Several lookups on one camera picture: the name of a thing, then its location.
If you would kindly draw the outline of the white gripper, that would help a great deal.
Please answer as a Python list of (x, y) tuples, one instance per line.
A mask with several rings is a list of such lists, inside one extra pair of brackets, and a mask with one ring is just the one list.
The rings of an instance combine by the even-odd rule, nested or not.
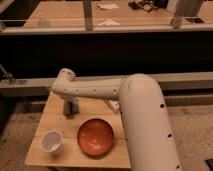
[(77, 97), (68, 96), (68, 95), (63, 95), (62, 98), (67, 100), (67, 101), (64, 101), (63, 115), (68, 117), (71, 115), (71, 112), (72, 112), (72, 103), (78, 103), (78, 99)]

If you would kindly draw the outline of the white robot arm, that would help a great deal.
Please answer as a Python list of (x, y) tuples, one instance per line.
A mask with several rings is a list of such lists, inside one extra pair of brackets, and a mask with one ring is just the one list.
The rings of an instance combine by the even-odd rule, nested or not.
[(118, 101), (131, 171), (182, 171), (162, 90), (152, 77), (77, 81), (72, 70), (63, 68), (52, 92), (64, 99)]

